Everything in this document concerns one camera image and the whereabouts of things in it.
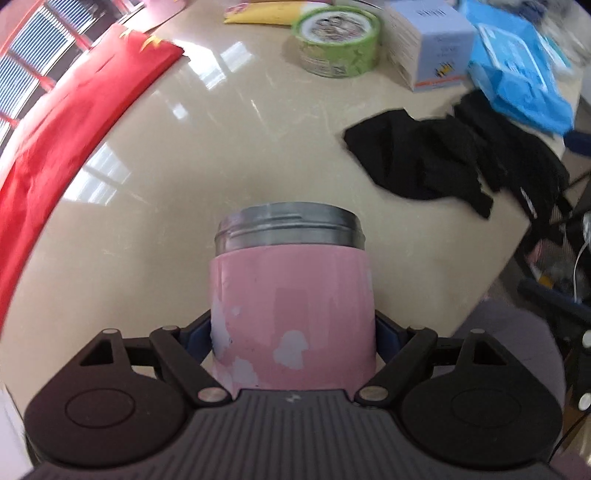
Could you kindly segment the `green tape roll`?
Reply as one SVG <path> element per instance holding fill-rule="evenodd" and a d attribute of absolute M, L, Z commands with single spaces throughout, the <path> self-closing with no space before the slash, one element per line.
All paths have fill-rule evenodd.
<path fill-rule="evenodd" d="M 298 58 L 305 71 L 325 78 L 353 78 L 379 62 L 381 21 L 352 6 L 305 13 L 293 25 Z"/>

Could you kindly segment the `pink steel cup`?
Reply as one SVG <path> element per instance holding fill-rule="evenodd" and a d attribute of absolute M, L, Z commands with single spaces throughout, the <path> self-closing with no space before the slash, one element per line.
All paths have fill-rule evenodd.
<path fill-rule="evenodd" d="M 323 203 L 252 206 L 218 225 L 213 375 L 242 389 L 356 393 L 376 372 L 375 301 L 358 217 Z"/>

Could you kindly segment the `yellow tube package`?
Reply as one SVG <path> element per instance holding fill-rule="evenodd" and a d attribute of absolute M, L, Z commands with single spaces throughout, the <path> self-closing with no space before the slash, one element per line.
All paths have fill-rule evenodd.
<path fill-rule="evenodd" d="M 224 12 L 223 22 L 291 26 L 304 14 L 327 7 L 328 3 L 315 1 L 245 2 L 228 7 Z"/>

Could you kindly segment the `blue wet wipes pack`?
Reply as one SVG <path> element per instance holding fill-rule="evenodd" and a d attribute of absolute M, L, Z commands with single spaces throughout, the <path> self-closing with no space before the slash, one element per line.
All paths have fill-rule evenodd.
<path fill-rule="evenodd" d="M 469 76 L 492 108 L 547 134 L 570 131 L 573 109 L 560 93 L 535 27 L 480 1 L 462 1 L 459 12 L 476 28 Z"/>

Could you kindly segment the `white small carton box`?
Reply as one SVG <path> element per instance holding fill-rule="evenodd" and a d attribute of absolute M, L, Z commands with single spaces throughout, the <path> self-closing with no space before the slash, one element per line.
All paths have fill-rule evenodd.
<path fill-rule="evenodd" d="M 394 1 L 382 13 L 387 53 L 415 92 L 463 83 L 475 26 L 444 1 Z"/>

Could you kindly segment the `red flag cloth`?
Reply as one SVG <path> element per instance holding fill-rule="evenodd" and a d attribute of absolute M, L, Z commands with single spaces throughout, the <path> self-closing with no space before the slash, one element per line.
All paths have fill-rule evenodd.
<path fill-rule="evenodd" d="M 2 162 L 1 310 L 45 223 L 125 111 L 183 55 L 154 35 L 112 25 L 19 122 Z"/>

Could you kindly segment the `black cloth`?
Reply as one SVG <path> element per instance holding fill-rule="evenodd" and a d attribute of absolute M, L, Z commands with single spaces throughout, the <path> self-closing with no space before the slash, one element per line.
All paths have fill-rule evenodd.
<path fill-rule="evenodd" d="M 508 190 L 533 221 L 546 222 L 570 175 L 554 151 L 496 112 L 485 95 L 464 95 L 453 112 L 417 120 L 388 110 L 345 130 L 346 148 L 379 187 L 412 200 L 457 198 L 482 218 Z"/>

